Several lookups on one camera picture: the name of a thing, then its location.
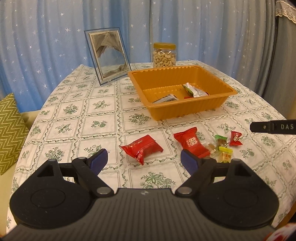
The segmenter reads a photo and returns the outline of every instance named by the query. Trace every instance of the yellow lid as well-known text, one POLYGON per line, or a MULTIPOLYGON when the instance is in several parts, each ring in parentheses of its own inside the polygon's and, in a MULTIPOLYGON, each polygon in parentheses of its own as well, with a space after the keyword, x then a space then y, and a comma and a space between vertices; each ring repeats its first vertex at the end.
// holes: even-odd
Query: yellow lid
POLYGON ((222 147, 222 146, 219 147, 219 151, 228 152, 230 154, 233 152, 232 149, 226 148, 226 147, 222 147))
POLYGON ((172 43, 154 43, 153 48, 155 49, 176 49, 176 45, 172 43))

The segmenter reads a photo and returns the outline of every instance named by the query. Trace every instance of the tablecloth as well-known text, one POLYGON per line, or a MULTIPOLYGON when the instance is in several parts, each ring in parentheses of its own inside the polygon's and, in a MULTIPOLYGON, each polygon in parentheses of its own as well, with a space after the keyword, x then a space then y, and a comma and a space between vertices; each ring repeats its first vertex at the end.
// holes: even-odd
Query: tablecloth
MULTIPOLYGON (((37 116, 18 159, 12 193, 47 159, 71 162, 79 156, 90 157, 101 148, 107 149, 109 159, 99 177, 114 191, 117 188, 175 191, 189 174, 180 162, 182 147, 173 133, 196 126, 200 141, 213 141, 216 134, 230 138, 231 131, 238 131, 242 133, 243 145, 233 148, 233 158, 242 159, 277 194, 280 207, 273 221, 276 226, 296 198, 296 138, 254 134, 249 125, 252 121, 284 119, 283 116, 257 94, 202 62, 178 61, 177 65, 200 65, 238 94, 217 109, 155 121, 129 77, 100 86, 94 69, 80 65, 56 87, 37 116), (119 146, 147 134, 164 151, 145 158, 141 166, 119 146)), ((131 64, 132 69, 151 67, 151 63, 131 64)), ((7 230, 15 225, 9 210, 7 230)))

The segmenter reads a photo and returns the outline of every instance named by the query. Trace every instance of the jar lid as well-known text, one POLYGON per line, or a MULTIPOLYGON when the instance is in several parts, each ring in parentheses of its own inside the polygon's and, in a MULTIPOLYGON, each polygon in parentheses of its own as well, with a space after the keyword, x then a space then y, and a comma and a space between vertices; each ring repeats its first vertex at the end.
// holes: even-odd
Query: jar lid
POLYGON ((153 48, 155 49, 176 49, 176 45, 172 43, 154 43, 153 48))

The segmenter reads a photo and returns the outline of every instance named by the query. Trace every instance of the blue curtain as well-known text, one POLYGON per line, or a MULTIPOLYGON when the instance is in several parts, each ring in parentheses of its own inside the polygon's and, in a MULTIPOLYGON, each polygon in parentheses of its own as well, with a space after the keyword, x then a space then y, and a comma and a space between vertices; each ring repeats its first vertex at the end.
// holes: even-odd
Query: blue curtain
POLYGON ((265 11, 254 0, 0 0, 1 84, 21 112, 38 110, 78 65, 93 66, 83 31, 120 27, 130 62, 173 42, 177 60, 201 60, 254 89, 265 11))

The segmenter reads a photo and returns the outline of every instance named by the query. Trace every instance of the orange plastic basket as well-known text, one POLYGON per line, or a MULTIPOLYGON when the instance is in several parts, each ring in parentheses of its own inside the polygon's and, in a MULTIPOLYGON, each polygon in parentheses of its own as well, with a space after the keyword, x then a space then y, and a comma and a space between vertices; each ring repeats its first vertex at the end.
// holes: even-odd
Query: orange plastic basket
POLYGON ((237 94, 228 84, 198 65, 134 70, 128 76, 141 101, 157 121, 218 108, 230 95, 237 94), (209 96, 184 99, 188 94, 182 84, 187 82, 209 96), (152 103, 168 94, 179 100, 152 103))

